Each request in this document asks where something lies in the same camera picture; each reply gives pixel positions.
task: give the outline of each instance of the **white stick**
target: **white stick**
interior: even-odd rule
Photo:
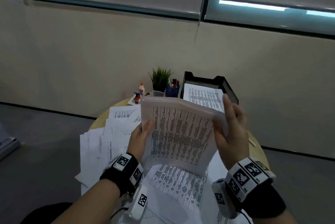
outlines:
[[[254,147],[256,147],[256,144],[255,144],[253,141],[251,141],[250,138],[249,138],[249,142],[250,142],[250,144],[252,144]]]

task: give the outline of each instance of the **person's left hand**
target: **person's left hand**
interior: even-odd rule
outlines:
[[[152,120],[149,120],[144,125],[144,130],[142,131],[142,123],[136,127],[136,129],[131,133],[128,153],[134,155],[137,161],[140,163],[145,150],[145,143],[148,134],[151,132]]]

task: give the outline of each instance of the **baseboard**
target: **baseboard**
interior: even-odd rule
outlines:
[[[7,103],[7,102],[0,102],[0,104],[7,105],[7,106],[12,106],[12,107],[22,107],[22,108],[27,108],[27,109],[37,110],[37,111],[50,112],[50,113],[55,113],[55,114],[60,114],[60,115],[69,115],[69,116],[75,116],[75,117],[80,117],[80,118],[96,120],[96,117],[85,116],[85,115],[75,115],[75,114],[70,114],[70,113],[66,113],[66,112],[59,112],[59,111],[54,111],[54,110],[49,110],[49,109],[44,109],[44,108],[29,107],[29,106],[18,105],[18,104]]]
[[[282,153],[290,153],[290,154],[301,155],[301,156],[306,156],[306,157],[311,157],[311,158],[320,158],[322,160],[335,161],[335,158],[322,157],[322,156],[308,154],[308,153],[299,153],[296,151],[283,150],[283,149],[272,148],[272,147],[267,147],[267,146],[261,146],[261,147],[262,149],[265,149],[265,150],[280,151]]]

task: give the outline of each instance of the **black cable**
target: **black cable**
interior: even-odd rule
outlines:
[[[247,221],[249,222],[249,224],[251,224],[251,222],[249,221],[248,217],[244,214],[244,212],[242,212],[240,210],[237,210],[237,209],[236,209],[236,211],[239,212],[239,213],[242,213],[244,215],[244,217],[247,219]]]
[[[110,218],[110,220],[119,212],[119,211],[121,211],[121,210],[128,210],[129,209],[129,207],[122,207],[122,208],[120,208],[120,209],[118,209],[112,216],[111,216],[111,218]]]

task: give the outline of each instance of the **mesh paper tray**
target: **mesh paper tray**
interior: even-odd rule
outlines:
[[[227,80],[223,76],[216,76],[214,79],[195,77],[192,72],[185,71],[183,87],[180,93],[180,98],[184,97],[184,84],[195,84],[205,86],[213,89],[221,89],[223,93],[227,93],[232,103],[239,104],[239,99],[236,97],[232,88],[229,86]]]

